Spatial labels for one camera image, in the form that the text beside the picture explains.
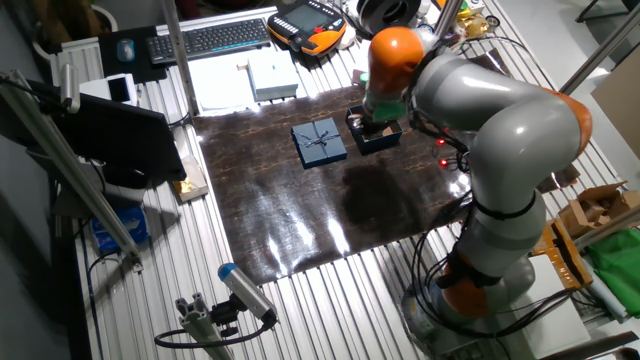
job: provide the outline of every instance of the metal rod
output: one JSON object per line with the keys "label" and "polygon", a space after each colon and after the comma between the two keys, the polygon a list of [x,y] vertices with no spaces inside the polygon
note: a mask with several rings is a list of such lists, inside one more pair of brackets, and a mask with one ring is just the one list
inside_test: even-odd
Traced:
{"label": "metal rod", "polygon": [[577,238],[574,243],[576,244],[578,250],[582,251],[582,249],[595,243],[596,241],[602,240],[603,238],[613,234],[614,232],[638,221],[640,221],[640,206],[630,209],[617,218],[611,219],[611,221],[609,221],[608,223],[589,231],[588,233]]}
{"label": "metal rod", "polygon": [[160,0],[162,5],[162,13],[164,20],[167,22],[169,29],[169,38],[171,39],[171,47],[173,55],[178,63],[182,87],[187,96],[187,106],[189,115],[193,118],[198,115],[198,103],[196,102],[196,92],[193,89],[193,81],[189,72],[189,63],[187,62],[187,51],[184,49],[184,39],[182,31],[180,31],[180,21],[178,20],[178,12],[174,0]]}
{"label": "metal rod", "polygon": [[560,92],[566,95],[571,93],[582,84],[582,82],[595,70],[598,65],[607,57],[618,45],[624,40],[629,32],[633,30],[638,23],[640,23],[640,6],[636,6],[629,16],[624,20],[624,23],[620,25],[609,37],[598,47],[598,49],[589,56],[587,61],[582,64],[580,69],[576,71],[573,76],[567,82],[562,85]]}
{"label": "metal rod", "polygon": [[464,0],[447,0],[447,2],[444,3],[438,22],[436,23],[436,28],[433,32],[436,38],[439,39],[447,34],[451,25],[453,25],[453,22],[456,21],[458,11],[460,10],[463,2]]}
{"label": "metal rod", "polygon": [[[11,71],[9,79],[19,85],[30,88],[19,71]],[[139,251],[127,229],[113,211],[104,196],[93,186],[80,168],[76,155],[56,127],[51,117],[40,112],[38,102],[31,94],[9,85],[0,85],[0,95],[9,103],[20,117],[27,130],[51,157],[56,167],[71,183],[73,189],[87,204],[93,214],[104,225],[120,249],[134,263],[134,269],[141,269]]]}

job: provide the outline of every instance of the monitor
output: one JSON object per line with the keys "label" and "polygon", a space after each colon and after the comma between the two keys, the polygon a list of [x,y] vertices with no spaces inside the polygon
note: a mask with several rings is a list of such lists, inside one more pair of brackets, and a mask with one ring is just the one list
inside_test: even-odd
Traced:
{"label": "monitor", "polygon": [[[39,94],[60,98],[58,87],[35,81],[29,85]],[[127,173],[142,174],[153,185],[186,177],[164,114],[83,94],[76,114],[52,118],[76,155],[104,162],[124,183]],[[1,96],[0,119],[0,135],[27,147],[38,145]]]}

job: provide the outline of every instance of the green cloth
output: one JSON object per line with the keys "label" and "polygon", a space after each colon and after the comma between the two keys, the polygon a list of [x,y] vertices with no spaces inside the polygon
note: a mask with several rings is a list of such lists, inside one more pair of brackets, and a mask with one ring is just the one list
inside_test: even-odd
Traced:
{"label": "green cloth", "polygon": [[640,231],[623,229],[589,246],[596,274],[627,308],[640,317]]}

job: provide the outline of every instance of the gift box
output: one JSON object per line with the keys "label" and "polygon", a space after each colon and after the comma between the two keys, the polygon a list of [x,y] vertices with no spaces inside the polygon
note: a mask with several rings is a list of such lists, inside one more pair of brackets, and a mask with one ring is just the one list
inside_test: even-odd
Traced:
{"label": "gift box", "polygon": [[305,169],[347,158],[333,118],[294,126],[291,136]]}
{"label": "gift box", "polygon": [[402,136],[402,127],[398,121],[390,122],[390,125],[380,132],[371,135],[365,135],[357,124],[350,119],[352,115],[362,115],[364,108],[362,105],[355,106],[347,110],[347,125],[351,131],[353,139],[358,145],[358,149],[362,155],[370,154],[376,151],[386,149],[394,146],[400,142],[400,136]]}

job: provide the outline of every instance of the white box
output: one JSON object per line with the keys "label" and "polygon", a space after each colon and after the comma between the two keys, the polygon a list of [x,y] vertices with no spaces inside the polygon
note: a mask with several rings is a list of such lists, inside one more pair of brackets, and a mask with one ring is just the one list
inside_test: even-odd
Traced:
{"label": "white box", "polygon": [[295,96],[300,82],[288,51],[251,56],[249,79],[256,101]]}

